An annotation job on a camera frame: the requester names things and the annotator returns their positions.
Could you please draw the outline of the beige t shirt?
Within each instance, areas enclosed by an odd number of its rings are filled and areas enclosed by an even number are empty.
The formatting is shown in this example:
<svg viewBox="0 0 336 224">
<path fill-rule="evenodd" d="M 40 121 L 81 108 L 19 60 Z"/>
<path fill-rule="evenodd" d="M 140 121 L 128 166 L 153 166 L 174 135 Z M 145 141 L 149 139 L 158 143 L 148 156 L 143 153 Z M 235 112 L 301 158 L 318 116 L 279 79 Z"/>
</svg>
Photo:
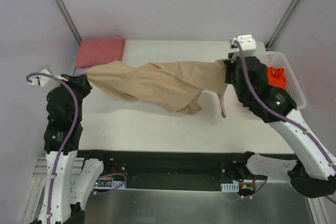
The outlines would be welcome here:
<svg viewBox="0 0 336 224">
<path fill-rule="evenodd" d="M 186 115 L 201 111 L 198 99 L 203 91 L 214 92 L 221 116 L 226 117 L 224 94 L 228 84 L 226 66 L 220 60 L 146 63 L 140 67 L 114 61 L 88 68 L 83 74 L 110 97 L 154 103 Z"/>
</svg>

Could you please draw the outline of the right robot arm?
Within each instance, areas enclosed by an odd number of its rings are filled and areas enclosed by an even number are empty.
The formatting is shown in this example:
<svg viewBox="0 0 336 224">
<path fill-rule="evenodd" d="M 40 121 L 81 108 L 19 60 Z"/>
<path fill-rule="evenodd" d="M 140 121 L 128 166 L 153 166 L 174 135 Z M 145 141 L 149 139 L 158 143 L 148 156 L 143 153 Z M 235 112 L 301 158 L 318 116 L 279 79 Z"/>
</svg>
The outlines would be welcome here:
<svg viewBox="0 0 336 224">
<path fill-rule="evenodd" d="M 258 58 L 224 60 L 225 82 L 234 87 L 238 101 L 269 124 L 294 151 L 297 159 L 283 160 L 245 152 L 226 168 L 232 180 L 261 175 L 289 183 L 307 198 L 335 193 L 335 157 L 304 123 L 289 93 L 269 84 L 268 68 Z"/>
</svg>

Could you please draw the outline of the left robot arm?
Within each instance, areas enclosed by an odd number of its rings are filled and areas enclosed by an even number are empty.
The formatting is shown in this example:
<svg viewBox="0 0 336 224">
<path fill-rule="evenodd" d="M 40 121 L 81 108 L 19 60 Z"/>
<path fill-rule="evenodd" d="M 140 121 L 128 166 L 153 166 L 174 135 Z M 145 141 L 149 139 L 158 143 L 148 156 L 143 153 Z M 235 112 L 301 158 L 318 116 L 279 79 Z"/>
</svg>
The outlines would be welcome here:
<svg viewBox="0 0 336 224">
<path fill-rule="evenodd" d="M 83 130 L 82 102 L 92 86 L 85 74 L 52 76 L 41 72 L 36 74 L 36 79 L 27 81 L 48 89 L 45 194 L 33 223 L 84 223 L 85 207 L 94 183 L 111 170 L 110 162 L 104 158 L 89 158 L 75 185 L 70 185 Z"/>
</svg>

